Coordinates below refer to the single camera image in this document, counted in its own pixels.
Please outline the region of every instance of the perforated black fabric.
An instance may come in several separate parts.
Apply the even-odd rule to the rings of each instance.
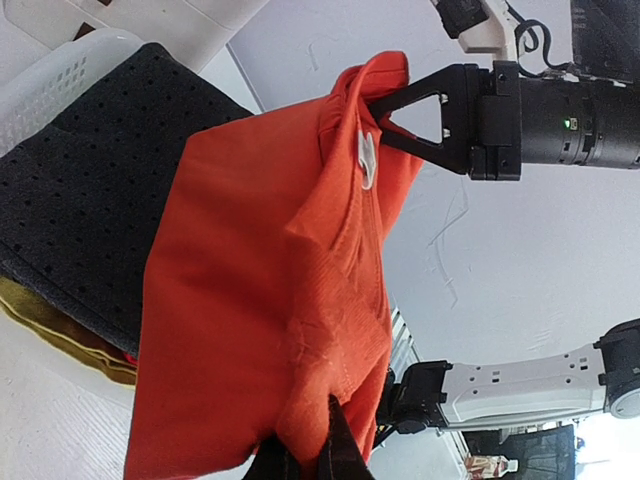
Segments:
[[[143,46],[0,159],[0,270],[137,354],[144,267],[186,140],[249,115]]]

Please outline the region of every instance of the wrinkled fabric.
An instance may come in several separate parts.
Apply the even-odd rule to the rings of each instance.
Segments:
[[[249,115],[142,46],[0,159],[0,274],[137,355],[144,267],[186,140]]]
[[[392,342],[382,246],[421,161],[380,145],[367,103],[407,82],[384,53],[327,97],[189,139],[145,271],[128,480],[230,469],[274,434],[308,475],[332,395],[369,457]]]
[[[0,309],[51,347],[101,372],[109,380],[126,386],[136,384],[136,367],[122,351],[39,295],[4,277],[0,277]]]

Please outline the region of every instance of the red cloth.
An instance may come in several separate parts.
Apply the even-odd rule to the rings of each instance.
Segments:
[[[383,53],[327,97],[189,139],[145,272],[128,480],[230,469],[274,432],[312,471],[330,394],[368,459],[391,350],[382,245],[421,161],[379,145],[366,102],[407,82]]]
[[[128,353],[124,353],[124,358],[131,365],[134,365],[136,367],[138,366],[138,359],[136,357],[134,357],[133,355],[130,355]]]

